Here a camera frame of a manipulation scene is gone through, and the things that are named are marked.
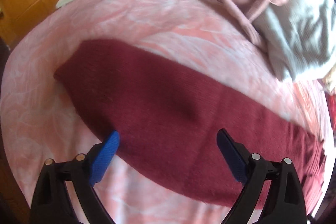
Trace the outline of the dark red knit sweater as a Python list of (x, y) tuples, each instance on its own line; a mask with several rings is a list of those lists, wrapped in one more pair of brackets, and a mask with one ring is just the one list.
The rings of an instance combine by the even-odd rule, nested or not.
[(99, 139), (117, 131), (118, 156), (167, 189), (233, 205), (241, 186), (216, 141), (225, 129), (267, 160), (291, 158), (307, 210), (321, 196), (326, 157), (313, 134), (191, 68), (117, 40), (89, 40), (54, 77)]

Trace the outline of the light blue-white knit garment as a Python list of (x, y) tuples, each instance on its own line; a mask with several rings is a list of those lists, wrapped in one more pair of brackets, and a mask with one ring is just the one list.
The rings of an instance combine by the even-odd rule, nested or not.
[(280, 81), (324, 78), (335, 65), (335, 1), (270, 4), (253, 23)]

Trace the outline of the pink floral bed blanket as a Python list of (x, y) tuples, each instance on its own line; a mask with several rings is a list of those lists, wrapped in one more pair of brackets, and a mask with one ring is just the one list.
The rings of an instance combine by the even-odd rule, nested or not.
[[(80, 44), (117, 40), (191, 68), (248, 96), (322, 144), (321, 196), (334, 162), (333, 131), (317, 81), (281, 82), (215, 0), (77, 0), (36, 26), (11, 53), (2, 80), (1, 126), (11, 171), (27, 202), (46, 159), (86, 153), (100, 139), (54, 77)], [(117, 223), (218, 223), (231, 206), (198, 201), (137, 172), (118, 155), (95, 190)]]

